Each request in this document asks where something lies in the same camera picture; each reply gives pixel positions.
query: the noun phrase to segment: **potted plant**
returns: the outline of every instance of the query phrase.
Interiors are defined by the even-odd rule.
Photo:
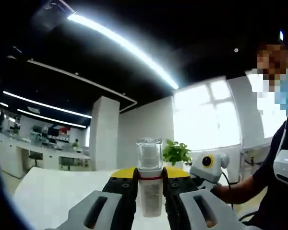
[[[189,151],[186,144],[167,140],[167,146],[163,149],[163,160],[172,166],[176,165],[178,168],[183,168],[184,162],[191,161],[188,156]]]

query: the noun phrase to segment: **black ceiling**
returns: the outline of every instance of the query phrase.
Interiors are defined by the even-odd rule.
[[[261,41],[276,41],[279,29],[288,37],[288,11],[263,12],[260,7],[212,7],[212,3],[148,4],[120,1],[66,1],[77,14],[115,31],[136,44],[172,76],[179,87],[226,75],[243,75],[256,66],[256,48]],[[30,41],[17,40],[18,47]],[[172,94],[170,87],[144,63],[104,35],[78,23],[64,20],[34,46],[22,60],[7,58],[0,74],[0,101],[8,110],[28,111],[31,103],[12,98],[2,91],[91,115],[101,96],[120,101],[120,109],[132,104],[113,93],[65,74],[46,69],[27,59],[41,62],[96,82],[138,102],[137,106]],[[89,118],[45,107],[41,115],[77,124]]]

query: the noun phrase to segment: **desk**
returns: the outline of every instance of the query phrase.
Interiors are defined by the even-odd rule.
[[[4,172],[17,178],[21,178],[25,173],[24,168],[25,165],[28,164],[27,161],[30,151],[43,154],[45,169],[59,170],[60,157],[90,159],[90,157],[81,153],[47,149],[24,141],[16,140],[0,133],[0,168]]]
[[[20,182],[13,199],[32,229],[56,228],[67,220],[73,206],[94,190],[101,191],[115,171],[69,172],[34,167]],[[133,230],[170,229],[165,206],[160,217],[145,218],[139,196],[136,203]]]

